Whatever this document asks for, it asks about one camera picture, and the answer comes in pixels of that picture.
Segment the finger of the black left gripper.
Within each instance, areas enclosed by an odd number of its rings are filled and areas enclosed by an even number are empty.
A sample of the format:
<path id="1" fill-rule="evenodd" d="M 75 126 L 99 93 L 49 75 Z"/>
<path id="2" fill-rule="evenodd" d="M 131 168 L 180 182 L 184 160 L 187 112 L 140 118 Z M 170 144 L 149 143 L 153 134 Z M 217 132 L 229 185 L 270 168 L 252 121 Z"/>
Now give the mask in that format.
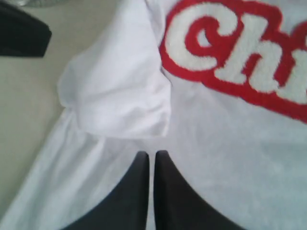
<path id="1" fill-rule="evenodd" d="M 52 32 L 47 24 L 9 3 L 0 5 L 0 55 L 44 57 Z"/>

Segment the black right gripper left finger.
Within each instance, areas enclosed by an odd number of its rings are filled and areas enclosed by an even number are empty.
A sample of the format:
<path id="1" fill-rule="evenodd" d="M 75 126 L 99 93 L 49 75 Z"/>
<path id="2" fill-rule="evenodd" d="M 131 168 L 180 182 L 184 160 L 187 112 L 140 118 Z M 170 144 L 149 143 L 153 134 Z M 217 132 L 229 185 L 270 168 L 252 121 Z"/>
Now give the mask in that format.
<path id="1" fill-rule="evenodd" d="M 144 230 L 149 200 L 149 156 L 140 151 L 117 186 L 66 230 Z"/>

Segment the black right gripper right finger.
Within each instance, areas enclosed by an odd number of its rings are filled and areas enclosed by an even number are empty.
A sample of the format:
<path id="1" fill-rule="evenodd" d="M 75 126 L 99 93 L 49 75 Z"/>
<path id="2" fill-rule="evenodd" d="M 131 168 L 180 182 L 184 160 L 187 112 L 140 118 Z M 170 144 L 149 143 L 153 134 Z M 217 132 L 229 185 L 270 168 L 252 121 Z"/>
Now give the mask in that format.
<path id="1" fill-rule="evenodd" d="M 157 230 L 241 230 L 205 202 L 181 175 L 166 150 L 156 153 L 153 182 Z"/>

